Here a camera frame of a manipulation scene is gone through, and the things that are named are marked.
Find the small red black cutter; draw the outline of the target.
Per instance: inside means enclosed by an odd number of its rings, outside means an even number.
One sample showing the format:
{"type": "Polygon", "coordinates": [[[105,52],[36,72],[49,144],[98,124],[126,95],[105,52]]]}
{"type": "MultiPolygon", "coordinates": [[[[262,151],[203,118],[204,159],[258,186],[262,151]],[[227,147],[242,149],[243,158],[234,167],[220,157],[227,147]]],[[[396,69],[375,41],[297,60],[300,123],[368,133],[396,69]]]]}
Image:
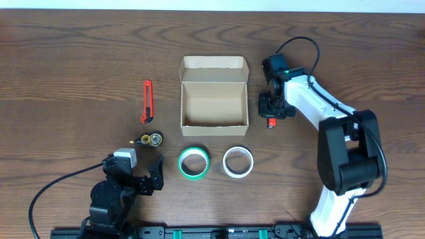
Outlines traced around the small red black cutter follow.
{"type": "Polygon", "coordinates": [[[268,118],[267,128],[275,128],[275,126],[276,126],[276,118],[268,118]]]}

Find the black gold correction tape dispenser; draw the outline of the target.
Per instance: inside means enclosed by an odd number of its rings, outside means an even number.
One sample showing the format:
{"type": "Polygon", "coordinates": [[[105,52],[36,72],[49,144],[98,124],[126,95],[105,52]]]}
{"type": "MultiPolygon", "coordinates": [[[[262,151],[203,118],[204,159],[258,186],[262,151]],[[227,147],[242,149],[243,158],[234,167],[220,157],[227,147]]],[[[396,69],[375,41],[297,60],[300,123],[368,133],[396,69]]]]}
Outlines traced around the black gold correction tape dispenser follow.
{"type": "Polygon", "coordinates": [[[163,144],[163,140],[163,134],[160,131],[154,131],[151,133],[143,133],[137,139],[129,141],[129,143],[143,147],[157,148],[163,144]]]}

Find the white clear tape roll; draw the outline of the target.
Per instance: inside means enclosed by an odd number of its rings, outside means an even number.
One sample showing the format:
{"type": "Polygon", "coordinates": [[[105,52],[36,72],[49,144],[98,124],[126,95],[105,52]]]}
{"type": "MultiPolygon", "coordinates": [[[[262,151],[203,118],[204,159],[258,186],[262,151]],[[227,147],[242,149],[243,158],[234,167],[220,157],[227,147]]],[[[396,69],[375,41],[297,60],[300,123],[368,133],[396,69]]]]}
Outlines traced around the white clear tape roll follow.
{"type": "Polygon", "coordinates": [[[247,175],[250,174],[250,172],[252,171],[253,167],[254,167],[254,157],[251,154],[251,152],[245,148],[245,147],[241,147],[241,146],[236,146],[236,147],[231,147],[230,149],[228,149],[226,151],[226,153],[224,154],[223,158],[222,158],[222,166],[224,169],[224,172],[229,176],[232,177],[234,179],[241,179],[246,177],[247,175]],[[241,153],[244,156],[246,156],[249,160],[249,168],[247,168],[247,170],[245,170],[245,172],[243,173],[235,173],[229,166],[228,166],[228,159],[230,158],[230,155],[232,153],[241,153]]]}

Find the red utility knife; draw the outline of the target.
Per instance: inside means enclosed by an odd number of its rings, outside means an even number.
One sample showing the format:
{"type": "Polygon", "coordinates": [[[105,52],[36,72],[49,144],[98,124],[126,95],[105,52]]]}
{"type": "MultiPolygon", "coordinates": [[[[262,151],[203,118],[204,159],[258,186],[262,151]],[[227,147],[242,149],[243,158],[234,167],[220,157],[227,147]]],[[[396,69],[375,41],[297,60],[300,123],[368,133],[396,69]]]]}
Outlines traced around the red utility knife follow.
{"type": "Polygon", "coordinates": [[[153,84],[151,80],[145,80],[143,83],[144,106],[141,117],[141,123],[147,124],[153,120],[153,84]]]}

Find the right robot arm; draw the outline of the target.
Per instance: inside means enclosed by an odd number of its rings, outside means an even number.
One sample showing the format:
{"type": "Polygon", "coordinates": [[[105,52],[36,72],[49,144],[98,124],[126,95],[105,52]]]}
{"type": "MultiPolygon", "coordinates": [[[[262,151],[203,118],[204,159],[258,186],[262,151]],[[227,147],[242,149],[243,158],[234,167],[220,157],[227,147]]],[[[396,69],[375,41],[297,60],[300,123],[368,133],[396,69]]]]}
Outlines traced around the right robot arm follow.
{"type": "Polygon", "coordinates": [[[347,224],[355,203],[382,191],[368,188],[388,169],[376,115],[346,106],[304,68],[265,70],[269,92],[261,93],[260,116],[276,119],[302,113],[318,131],[317,170],[323,189],[308,222],[274,226],[277,238],[382,238],[378,224],[347,224]]]}

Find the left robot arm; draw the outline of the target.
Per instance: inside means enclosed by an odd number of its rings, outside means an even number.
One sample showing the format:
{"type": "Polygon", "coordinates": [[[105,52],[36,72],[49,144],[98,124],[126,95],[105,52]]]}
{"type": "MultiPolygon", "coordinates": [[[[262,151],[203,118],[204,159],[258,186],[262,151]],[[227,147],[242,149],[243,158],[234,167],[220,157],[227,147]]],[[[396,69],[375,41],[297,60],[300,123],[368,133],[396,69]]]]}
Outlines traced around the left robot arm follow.
{"type": "Polygon", "coordinates": [[[127,217],[139,195],[151,196],[164,186],[164,156],[149,167],[150,176],[132,173],[131,159],[109,155],[102,161],[106,180],[90,192],[89,225],[82,224],[79,238],[137,238],[135,226],[127,217]]]}

